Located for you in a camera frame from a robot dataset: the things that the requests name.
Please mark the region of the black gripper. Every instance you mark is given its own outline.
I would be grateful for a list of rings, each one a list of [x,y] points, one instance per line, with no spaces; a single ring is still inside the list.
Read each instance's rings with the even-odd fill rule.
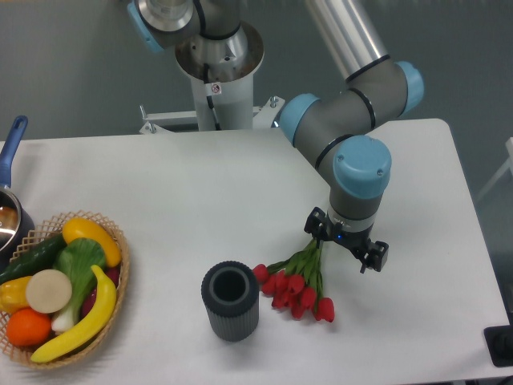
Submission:
[[[389,245],[384,241],[370,241],[370,218],[361,221],[335,221],[318,207],[308,215],[304,231],[312,236],[317,248],[323,241],[332,241],[352,253],[360,253],[360,273],[367,270],[381,272],[388,258]]]

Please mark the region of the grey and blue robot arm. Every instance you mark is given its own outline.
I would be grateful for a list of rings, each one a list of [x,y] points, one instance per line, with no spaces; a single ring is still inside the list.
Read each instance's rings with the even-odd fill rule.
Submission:
[[[346,89],[328,102],[302,94],[283,107],[271,104],[271,119],[330,189],[328,210],[314,209],[305,231],[317,243],[349,250],[364,270],[380,271],[388,245],[370,233],[392,160],[370,133],[421,102],[423,79],[410,63],[390,58],[360,2],[307,7]],[[150,50],[174,50],[190,79],[201,131],[255,127],[253,76],[264,47],[238,1],[132,1],[127,10]]]

